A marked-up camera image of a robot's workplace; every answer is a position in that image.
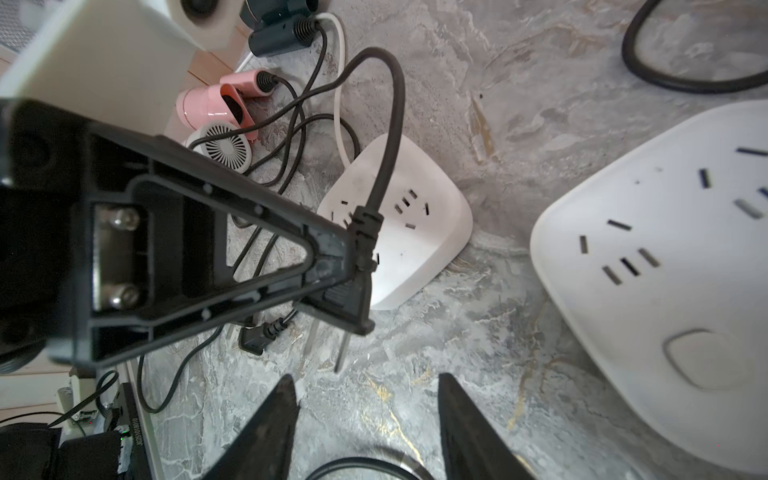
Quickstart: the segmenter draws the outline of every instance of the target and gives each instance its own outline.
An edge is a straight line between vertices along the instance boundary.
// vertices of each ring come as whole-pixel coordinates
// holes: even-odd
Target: power strip
[[[768,101],[715,108],[549,207],[536,271],[627,403],[712,463],[768,473]]]
[[[317,213],[344,227],[368,200],[386,135],[360,153],[331,187]],[[397,164],[379,209],[384,223],[373,256],[372,310],[391,310],[421,290],[453,260],[472,234],[462,192],[418,145],[400,141]]]

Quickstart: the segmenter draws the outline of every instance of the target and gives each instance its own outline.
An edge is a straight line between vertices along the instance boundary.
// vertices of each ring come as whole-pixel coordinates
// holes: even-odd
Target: black cable
[[[295,317],[298,312],[299,310],[293,309],[288,313],[288,315],[285,315],[285,318],[283,318],[282,321],[283,325],[288,325],[291,323],[293,321],[293,317]]]
[[[259,258],[259,263],[256,265],[256,269],[253,271],[253,276],[251,278],[256,278],[261,273],[261,270],[264,268],[264,265],[266,264],[266,258],[270,255],[270,251],[272,251],[273,247],[275,246],[275,242],[277,242],[277,233],[272,234],[272,238],[270,238],[270,241],[266,243],[266,247],[264,247],[264,252],[261,254],[261,258]]]
[[[314,23],[314,27],[317,31],[320,32],[320,36],[323,38],[322,46],[320,47],[320,57],[317,59],[317,63],[315,64],[315,69],[312,71],[312,74],[310,75],[310,79],[307,81],[306,86],[304,87],[304,91],[302,91],[302,94],[305,94],[306,92],[310,91],[312,89],[312,85],[314,85],[315,80],[317,79],[317,75],[320,73],[320,68],[323,66],[323,60],[325,60],[326,57],[326,51],[328,49],[328,35],[326,35],[326,31],[323,29],[323,27],[320,26],[319,22]],[[288,85],[291,90],[293,90],[292,87],[290,87],[290,83],[287,81],[285,82],[285,85]],[[266,182],[265,184],[262,184],[264,187],[271,187],[273,185],[277,185],[277,182],[280,181],[280,178],[283,177],[283,174],[286,171],[286,167],[288,165],[288,157],[290,156],[290,142],[291,138],[293,138],[293,126],[296,125],[296,119],[299,115],[299,112],[303,114],[303,109],[300,107],[303,104],[300,103],[299,107],[296,108],[296,110],[293,111],[293,115],[291,115],[290,123],[288,123],[288,131],[286,132],[286,147],[283,151],[283,162],[280,164],[280,171],[277,173],[275,178],[273,180],[270,180]],[[303,142],[299,142],[299,150],[296,152],[296,158],[301,158],[301,155],[304,152],[304,144]]]
[[[320,66],[322,63],[323,63],[323,57],[321,56],[320,59],[317,62],[317,65]],[[291,96],[293,97],[294,100],[299,97],[299,95],[296,93],[296,90],[293,89],[293,85],[291,85],[288,80],[286,80],[285,78],[282,78],[282,77],[278,77],[277,75],[275,75],[275,80],[286,86],[286,88],[288,89],[288,91],[290,92],[290,94],[291,94]],[[301,122],[302,123],[304,123],[304,121],[306,120],[306,117],[304,116],[304,107],[303,107],[303,105],[300,105],[300,106],[296,107],[293,110],[293,115],[291,116],[291,120],[288,123],[288,130],[286,132],[286,137],[283,140],[283,144],[286,144],[286,142],[290,142],[293,139],[293,132],[294,132],[295,129],[297,129],[295,127],[295,125],[296,125],[296,113],[298,113],[298,115],[301,117]],[[296,151],[296,156],[297,157],[301,157],[304,154],[304,147],[305,146],[306,146],[306,128],[304,127],[304,128],[301,129],[301,138],[299,140],[299,149],[298,149],[298,151]],[[286,171],[286,165],[288,165],[288,157],[289,157],[289,155],[290,155],[290,147],[285,149],[285,151],[283,152],[283,162],[280,165],[280,171],[277,173],[277,175],[272,180],[270,180],[268,182],[264,182],[264,183],[262,183],[260,185],[262,185],[264,187],[272,187],[273,185],[277,185],[277,182],[280,181],[280,178],[283,177],[283,174]],[[245,175],[248,175],[251,171],[256,170],[256,168],[260,167],[261,165],[264,165],[270,158],[272,158],[272,156],[276,156],[276,155],[272,155],[270,153],[265,158],[262,158],[261,160],[257,161],[255,163],[255,166],[252,165],[251,167],[248,168],[248,170],[246,170]]]
[[[104,387],[104,379],[107,378],[107,375],[104,374],[101,376],[101,378],[96,382],[96,390],[101,390],[102,387]],[[96,409],[99,413],[101,413],[101,416],[103,416],[105,419],[109,416],[109,410],[107,410],[107,407],[104,406],[103,403],[101,403],[101,395],[96,397]]]
[[[637,57],[637,36],[645,21],[660,3],[661,0],[647,0],[632,18],[632,22],[624,34],[624,41],[621,43],[621,58],[629,71],[650,84],[691,94],[729,94],[768,84],[768,70],[732,80],[708,81],[675,77],[643,63]]]
[[[318,121],[318,120],[333,120],[333,115],[332,114],[314,114],[311,117],[308,117],[305,121],[295,126],[294,130],[299,130],[300,128],[305,127],[308,124],[311,124],[312,122]],[[360,147],[360,139],[358,139],[357,133],[355,133],[355,130],[352,128],[352,125],[350,125],[348,121],[344,120],[343,118],[339,118],[339,121],[341,122],[342,127],[344,127],[344,130],[346,130],[346,133],[349,134],[349,138],[352,139],[353,158],[357,158],[357,156],[360,155],[360,152],[362,151],[362,148]],[[260,167],[261,164],[268,161],[270,158],[274,157],[280,151],[280,149],[283,148],[283,145],[285,145],[285,143],[286,141],[283,139],[280,145],[277,145],[277,147],[274,150],[272,150],[266,157],[262,158],[255,164],[251,165],[248,168],[248,170],[246,170],[245,173],[243,173],[243,175],[248,175],[250,172]],[[239,218],[239,217],[232,217],[232,221],[234,222],[235,227],[237,228],[248,228],[253,226],[251,222],[243,220],[242,218]],[[255,240],[256,237],[251,237],[251,238],[248,239],[249,243],[246,243],[246,247],[243,249],[243,251],[240,252],[240,255],[238,256],[237,260],[235,260],[235,263],[232,266],[233,271],[237,270],[237,267],[239,267],[240,264],[243,262],[243,258],[245,258],[245,254],[247,253],[247,250],[250,249],[251,245],[253,245],[253,240]]]
[[[107,375],[110,375],[110,374],[112,374],[112,378],[109,379],[109,382],[103,383],[104,379],[107,378]],[[76,406],[69,409],[64,415],[60,416],[53,422],[49,423],[48,427],[55,427],[59,423],[62,423],[64,420],[71,418],[75,413],[80,412],[84,406],[93,402],[99,397],[99,395],[109,390],[109,387],[113,386],[114,383],[117,382],[118,378],[120,378],[120,375],[116,370],[110,370],[109,372],[106,372],[98,380],[98,385],[101,385],[101,387],[97,387],[95,392],[85,397],[85,400],[83,400],[82,402],[78,403]]]
[[[61,413],[59,412],[30,412],[30,413],[22,413],[21,415],[14,415],[12,417],[8,417],[7,419],[0,420],[0,423],[10,422],[11,420],[20,419],[21,417],[29,417],[33,415],[59,415],[61,416]],[[84,437],[87,437],[85,430],[83,430],[83,426],[80,425],[79,422],[72,420],[72,423],[74,423],[75,426],[78,427],[80,430],[80,433],[83,434]]]
[[[275,121],[277,118],[282,117],[291,108],[296,107],[298,104],[304,102],[307,98],[314,97],[315,95],[331,91],[346,81],[357,67],[360,66],[368,58],[378,58],[383,61],[389,68],[392,74],[392,112],[389,119],[389,135],[387,136],[386,145],[384,147],[384,155],[382,158],[381,166],[379,167],[379,173],[376,176],[376,180],[373,183],[371,194],[368,197],[366,207],[378,210],[384,199],[384,193],[389,186],[389,180],[392,178],[392,172],[395,170],[395,162],[397,161],[397,154],[400,149],[400,137],[402,136],[402,122],[406,112],[406,79],[402,73],[400,63],[397,62],[397,58],[389,53],[387,50],[378,47],[368,47],[358,53],[353,58],[336,80],[323,85],[322,87],[315,88],[301,94],[296,100],[290,102],[285,107],[281,108],[271,117],[264,121],[261,121],[250,127],[240,128],[225,132],[223,134],[210,135],[208,137],[202,137],[191,144],[190,149],[194,149],[197,145],[200,145],[207,141],[221,140],[222,138],[233,137],[239,134],[246,134],[254,130],[258,130],[264,125],[268,125]]]
[[[184,367],[187,366],[189,361],[192,360],[192,357],[194,357],[198,352],[200,352],[202,349],[204,349],[205,347],[213,343],[215,339],[219,338],[219,335],[221,335],[222,330],[224,330],[224,325],[216,328],[213,335],[209,336],[208,339],[206,339],[200,345],[194,347],[187,354],[187,356],[185,356],[184,359],[181,360],[181,365],[179,365],[179,369],[176,371],[176,376],[174,376],[173,382],[170,383],[168,394],[165,396],[165,400],[163,400],[163,402],[157,408],[150,407],[147,404],[147,399],[144,398],[144,387],[141,385],[141,380],[144,376],[144,355],[140,356],[139,368],[138,368],[138,371],[136,372],[136,392],[139,397],[139,403],[141,404],[141,408],[149,413],[160,413],[163,410],[165,410],[165,407],[168,406],[171,399],[174,397],[174,393],[176,393],[176,389],[179,387],[179,381],[181,381],[181,374],[184,373]]]
[[[61,416],[60,412],[30,412],[30,413],[22,413],[21,415],[14,415],[12,417],[8,417],[7,419],[0,420],[0,423],[6,423],[10,422],[11,420],[20,419],[21,417],[29,417],[32,415],[56,415]]]
[[[318,478],[322,478],[329,473],[345,470],[347,468],[365,468],[366,470],[376,470],[377,472],[386,473],[387,475],[401,478],[402,480],[419,480],[416,475],[413,475],[411,472],[393,463],[367,457],[339,458],[338,460],[328,462],[310,473],[310,476],[308,476],[306,480],[318,480]]]

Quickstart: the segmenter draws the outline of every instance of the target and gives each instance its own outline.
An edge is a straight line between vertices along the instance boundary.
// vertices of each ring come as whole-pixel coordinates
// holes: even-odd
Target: marble floor
[[[629,74],[621,39],[641,3],[321,2],[341,18],[352,55],[378,45],[400,60],[405,134],[466,196],[472,238],[422,292],[395,311],[372,313],[376,330],[353,339],[340,375],[333,362],[341,336],[329,326],[321,326],[306,358],[305,316],[261,357],[239,351],[238,328],[228,326],[190,362],[176,398],[154,417],[168,480],[201,477],[285,373],[296,380],[301,403],[291,479],[335,458],[391,458],[393,451],[444,478],[436,402],[441,372],[456,376],[538,478],[757,478],[699,460],[645,425],[575,339],[528,255],[539,214],[602,167],[696,113],[768,97],[766,87],[680,94]],[[754,73],[768,68],[767,22],[768,4],[761,0],[665,0],[642,35],[641,53],[697,78]],[[319,83],[333,79],[338,67],[336,36],[329,38]],[[252,64],[274,68],[301,89],[318,50],[316,41]],[[345,85],[342,115],[363,146],[386,131],[390,92],[386,69],[373,61]],[[253,109],[264,114],[285,100],[278,91]],[[308,110],[331,112],[332,104],[328,94]],[[284,123],[265,129],[256,154],[278,143],[285,129]],[[330,122],[314,124],[286,195],[316,208],[341,172]],[[230,262],[249,234],[230,225]],[[238,277],[253,272],[263,242]],[[290,245],[278,245],[267,269],[296,255]],[[203,338],[149,355],[145,389],[152,403]],[[348,471],[336,478],[383,477]]]

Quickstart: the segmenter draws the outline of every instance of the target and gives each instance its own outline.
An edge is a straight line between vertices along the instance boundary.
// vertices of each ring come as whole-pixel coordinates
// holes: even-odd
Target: cable strain relief
[[[269,73],[268,71],[260,71],[256,74],[256,86],[265,94],[269,93],[275,88],[275,85],[277,85],[275,77],[275,74]]]
[[[288,328],[288,323],[284,323],[282,318],[264,325],[264,336],[270,340],[275,340],[278,335]]]
[[[314,18],[303,18],[293,26],[293,34],[296,40],[303,46],[309,47],[317,33],[317,20]]]
[[[352,215],[349,233],[355,242],[356,266],[358,270],[373,273],[376,271],[376,261],[373,259],[373,249],[379,239],[379,231],[384,223],[384,216],[372,208],[358,206]]]

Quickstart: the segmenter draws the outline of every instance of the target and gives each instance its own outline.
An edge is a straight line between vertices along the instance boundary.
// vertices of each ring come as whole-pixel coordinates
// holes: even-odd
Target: white power cord
[[[339,22],[339,17],[333,13],[319,13],[315,15],[318,20],[330,20],[333,22],[333,26],[336,27],[336,35],[339,39],[339,73],[337,78],[341,75],[342,70],[346,67],[346,38],[344,37],[344,28]],[[246,55],[245,59],[237,66],[235,71],[243,71],[253,59],[253,53],[250,51]],[[346,154],[344,148],[344,140],[341,136],[341,85],[336,88],[336,92],[333,94],[333,133],[336,135],[336,148],[339,150],[339,156],[341,157],[341,163],[344,165],[344,169],[349,168],[349,157]]]

